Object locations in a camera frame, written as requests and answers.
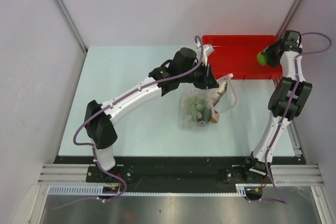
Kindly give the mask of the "green fake lime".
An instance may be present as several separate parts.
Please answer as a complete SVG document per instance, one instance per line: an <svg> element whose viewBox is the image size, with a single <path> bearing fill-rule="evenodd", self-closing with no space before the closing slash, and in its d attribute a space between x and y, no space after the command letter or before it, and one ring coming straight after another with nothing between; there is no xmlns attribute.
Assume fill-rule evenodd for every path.
<svg viewBox="0 0 336 224"><path fill-rule="evenodd" d="M267 55L263 52L260 52L257 55L257 62L261 65L261 66L265 66L268 64L268 58Z"/></svg>

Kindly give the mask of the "grey fake fish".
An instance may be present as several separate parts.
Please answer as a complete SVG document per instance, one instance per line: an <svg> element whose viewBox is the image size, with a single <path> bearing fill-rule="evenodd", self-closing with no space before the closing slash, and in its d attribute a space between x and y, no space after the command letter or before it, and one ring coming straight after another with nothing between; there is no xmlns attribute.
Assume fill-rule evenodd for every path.
<svg viewBox="0 0 336 224"><path fill-rule="evenodd" d="M217 91L211 95L212 105L215 106L227 91L227 81L223 81Z"/></svg>

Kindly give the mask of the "clear zip top bag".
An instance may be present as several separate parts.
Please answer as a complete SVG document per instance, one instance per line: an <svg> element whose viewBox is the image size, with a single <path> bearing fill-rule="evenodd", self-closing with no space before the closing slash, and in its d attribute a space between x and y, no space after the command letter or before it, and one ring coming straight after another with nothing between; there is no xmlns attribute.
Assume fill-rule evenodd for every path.
<svg viewBox="0 0 336 224"><path fill-rule="evenodd" d="M208 90L189 89L182 93L179 103L178 126L193 130L216 124L220 116L232 110L238 103L232 84L233 73L217 80L219 87Z"/></svg>

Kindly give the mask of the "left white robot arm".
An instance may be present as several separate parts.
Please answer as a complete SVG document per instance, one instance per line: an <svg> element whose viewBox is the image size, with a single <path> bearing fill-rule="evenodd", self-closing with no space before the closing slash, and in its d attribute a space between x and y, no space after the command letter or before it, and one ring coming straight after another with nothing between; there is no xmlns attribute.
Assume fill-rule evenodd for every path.
<svg viewBox="0 0 336 224"><path fill-rule="evenodd" d="M136 87L119 97L101 104L95 100L88 103L85 129L92 141L94 158L100 164L97 174L103 181L110 182L116 175L113 144L118 136L115 126L124 116L177 89L181 83L191 83L200 90L219 87L207 61L214 52L213 46L197 45L196 48L181 48L173 59L154 68Z"/></svg>

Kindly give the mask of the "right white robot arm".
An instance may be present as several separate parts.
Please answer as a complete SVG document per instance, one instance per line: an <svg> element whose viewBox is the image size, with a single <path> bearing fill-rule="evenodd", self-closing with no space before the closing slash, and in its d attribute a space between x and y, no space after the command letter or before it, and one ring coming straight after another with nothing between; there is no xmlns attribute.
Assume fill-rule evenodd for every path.
<svg viewBox="0 0 336 224"><path fill-rule="evenodd" d="M242 169L243 179L249 183L268 175L282 133L300 115L312 91L312 84L303 77L301 59L301 33L294 30L287 30L281 39L257 55L262 66L281 66L282 77L268 103L270 116L262 138Z"/></svg>

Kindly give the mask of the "green fake lettuce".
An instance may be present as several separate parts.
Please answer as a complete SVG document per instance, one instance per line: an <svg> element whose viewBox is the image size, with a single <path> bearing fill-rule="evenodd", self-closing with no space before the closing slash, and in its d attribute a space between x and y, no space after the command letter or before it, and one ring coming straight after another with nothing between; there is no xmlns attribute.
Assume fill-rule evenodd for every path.
<svg viewBox="0 0 336 224"><path fill-rule="evenodd" d="M211 110L207 106L207 100L197 95L185 97L182 108L187 120L193 122L208 122Z"/></svg>

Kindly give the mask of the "red plastic tray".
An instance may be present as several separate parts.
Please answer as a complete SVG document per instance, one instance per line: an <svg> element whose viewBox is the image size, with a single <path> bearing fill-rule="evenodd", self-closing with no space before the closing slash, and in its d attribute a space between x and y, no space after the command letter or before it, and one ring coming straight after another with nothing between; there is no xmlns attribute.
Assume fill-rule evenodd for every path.
<svg viewBox="0 0 336 224"><path fill-rule="evenodd" d="M236 80L276 80L282 75L281 66L262 66L257 55L276 42L274 35L204 35L204 44L214 47L208 57L216 79L229 73Z"/></svg>

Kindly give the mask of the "right aluminium corner post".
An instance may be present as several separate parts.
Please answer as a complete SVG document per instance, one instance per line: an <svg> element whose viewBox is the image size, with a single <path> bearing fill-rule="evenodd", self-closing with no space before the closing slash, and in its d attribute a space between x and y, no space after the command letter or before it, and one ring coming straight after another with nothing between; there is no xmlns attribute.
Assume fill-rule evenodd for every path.
<svg viewBox="0 0 336 224"><path fill-rule="evenodd" d="M277 33L276 33L276 38L277 39L280 39L286 29L288 28L289 24L291 23L295 13L297 12L298 8L300 7L301 3L302 3L303 0L294 0L293 3L291 4L283 22L281 23Z"/></svg>

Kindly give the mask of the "aluminium corner post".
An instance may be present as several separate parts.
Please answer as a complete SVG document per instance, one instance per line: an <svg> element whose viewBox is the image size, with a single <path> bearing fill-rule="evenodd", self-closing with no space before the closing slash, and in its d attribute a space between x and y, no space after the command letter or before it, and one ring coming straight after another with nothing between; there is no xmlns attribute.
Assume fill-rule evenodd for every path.
<svg viewBox="0 0 336 224"><path fill-rule="evenodd" d="M65 21L70 33L72 34L73 38L75 39L77 45L79 46L80 50L84 55L88 52L88 47L85 45L85 42L64 2L64 0L53 0L57 9L59 10L63 20Z"/></svg>
<svg viewBox="0 0 336 224"><path fill-rule="evenodd" d="M281 23L277 33L276 33L276 38L277 39L280 39L286 29L288 28L289 24L291 23L295 13L297 12L298 8L300 7L301 3L302 3L303 0L294 0L293 3L291 4L283 22Z"/></svg>

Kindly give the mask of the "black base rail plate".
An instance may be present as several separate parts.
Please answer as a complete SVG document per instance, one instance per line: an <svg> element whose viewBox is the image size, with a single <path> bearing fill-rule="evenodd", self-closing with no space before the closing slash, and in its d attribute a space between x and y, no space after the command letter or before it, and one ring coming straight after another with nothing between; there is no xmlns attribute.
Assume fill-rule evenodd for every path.
<svg viewBox="0 0 336 224"><path fill-rule="evenodd" d="M129 184L141 178L215 179L227 184L256 184L267 176L266 165L250 157L131 157L117 156L108 172Z"/></svg>

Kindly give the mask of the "left aluminium corner post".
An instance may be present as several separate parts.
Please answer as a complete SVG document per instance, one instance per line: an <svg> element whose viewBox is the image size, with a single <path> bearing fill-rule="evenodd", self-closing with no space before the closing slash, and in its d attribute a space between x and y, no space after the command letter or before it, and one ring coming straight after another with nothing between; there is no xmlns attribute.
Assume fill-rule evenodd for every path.
<svg viewBox="0 0 336 224"><path fill-rule="evenodd" d="M64 0L53 0L57 9L59 10L63 20L65 21L70 33L72 34L73 38L75 39L77 45L79 46L80 50L84 55L88 52L88 47L85 45L85 42L64 2Z"/></svg>

